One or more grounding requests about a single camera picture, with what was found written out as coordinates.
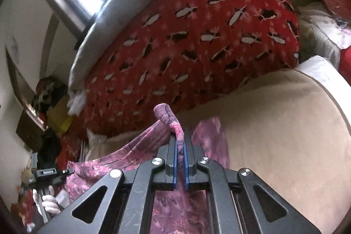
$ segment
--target metal bolt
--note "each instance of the metal bolt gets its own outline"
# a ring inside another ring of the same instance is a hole
[[[207,157],[202,157],[199,162],[203,165],[206,165],[210,162],[210,158],[207,158]]]
[[[248,169],[248,168],[242,168],[240,169],[240,173],[243,175],[243,176],[249,176],[251,174],[251,170]]]
[[[122,171],[119,170],[119,169],[113,169],[111,170],[110,172],[110,176],[114,177],[114,178],[117,178],[117,177],[120,177],[122,174]]]
[[[154,158],[154,159],[152,159],[152,161],[151,161],[154,165],[161,165],[162,164],[162,162],[163,162],[163,159],[162,158],[158,158],[158,157],[156,157],[156,158]]]

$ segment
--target blue strip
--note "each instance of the blue strip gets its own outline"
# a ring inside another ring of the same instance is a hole
[[[184,145],[183,145],[183,149],[184,149],[184,175],[185,175],[185,189],[189,189],[189,165],[188,165],[188,156],[186,153],[186,144],[184,141]]]
[[[174,161],[173,161],[173,189],[175,189],[177,185],[177,162],[178,162],[178,143],[177,143],[177,140],[175,140]]]

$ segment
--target triangular cutout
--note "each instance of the triangular cutout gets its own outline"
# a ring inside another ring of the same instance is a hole
[[[72,216],[78,218],[85,223],[92,223],[96,212],[98,211],[101,201],[105,196],[107,186],[99,187],[96,192],[89,196],[72,212]]]
[[[274,222],[287,215],[287,211],[276,202],[261,186],[253,187],[268,222]]]

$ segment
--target pink fabric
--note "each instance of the pink fabric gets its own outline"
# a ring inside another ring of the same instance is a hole
[[[69,162],[75,173],[67,178],[66,191],[72,202],[82,195],[111,169],[128,171],[156,156],[159,147],[168,143],[174,132],[178,143],[177,187],[174,191],[157,191],[151,233],[209,233],[207,203],[204,191],[186,191],[184,180],[184,133],[167,104],[154,108],[158,121],[122,149],[85,163]],[[217,117],[198,124],[192,136],[194,145],[200,145],[205,156],[229,167],[228,146]]]

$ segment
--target pink blanket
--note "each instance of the pink blanket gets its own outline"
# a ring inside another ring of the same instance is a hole
[[[174,191],[157,191],[151,233],[209,233],[206,196],[204,191],[186,191],[183,166],[183,130],[167,104],[154,108],[158,121],[122,149],[85,163],[69,162],[75,173],[67,178],[66,191],[70,201],[82,195],[111,169],[129,171],[154,158],[159,147],[168,143],[170,133],[178,143],[177,187]],[[203,148],[205,156],[229,167],[227,142],[220,121],[213,117],[201,121],[192,136],[194,145]]]

